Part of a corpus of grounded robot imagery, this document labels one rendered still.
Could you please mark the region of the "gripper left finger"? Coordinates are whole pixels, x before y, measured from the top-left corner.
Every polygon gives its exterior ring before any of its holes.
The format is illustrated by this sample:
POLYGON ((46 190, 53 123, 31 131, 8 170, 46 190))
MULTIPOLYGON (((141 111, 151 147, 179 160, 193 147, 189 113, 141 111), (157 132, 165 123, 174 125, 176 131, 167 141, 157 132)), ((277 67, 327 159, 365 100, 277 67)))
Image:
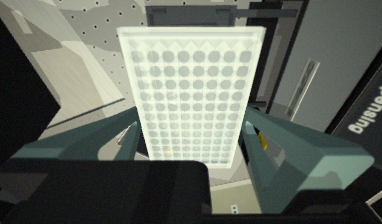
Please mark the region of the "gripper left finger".
POLYGON ((134 160, 142 128, 136 106, 113 116, 25 144, 10 158, 99 160, 100 148, 128 127, 123 144, 113 160, 134 160))

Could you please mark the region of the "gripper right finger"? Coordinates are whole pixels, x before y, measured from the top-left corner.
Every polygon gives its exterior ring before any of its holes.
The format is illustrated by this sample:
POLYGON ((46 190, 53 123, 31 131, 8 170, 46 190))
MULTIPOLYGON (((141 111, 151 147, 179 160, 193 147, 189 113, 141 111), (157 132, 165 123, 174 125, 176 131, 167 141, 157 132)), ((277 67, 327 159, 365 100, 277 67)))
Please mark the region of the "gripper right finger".
POLYGON ((344 190, 375 161, 357 143, 249 106, 241 128, 262 214, 280 214, 304 190, 344 190), (253 126, 284 149, 278 171, 253 126))

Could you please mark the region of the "white multi-well plate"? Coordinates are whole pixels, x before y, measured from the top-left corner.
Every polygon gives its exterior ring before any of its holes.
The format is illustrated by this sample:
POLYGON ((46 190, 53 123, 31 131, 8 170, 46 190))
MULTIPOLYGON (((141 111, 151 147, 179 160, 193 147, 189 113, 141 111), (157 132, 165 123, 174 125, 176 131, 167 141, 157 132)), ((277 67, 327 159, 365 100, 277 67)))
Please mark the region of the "white multi-well plate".
POLYGON ((266 28, 116 29, 150 160, 231 168, 266 28))

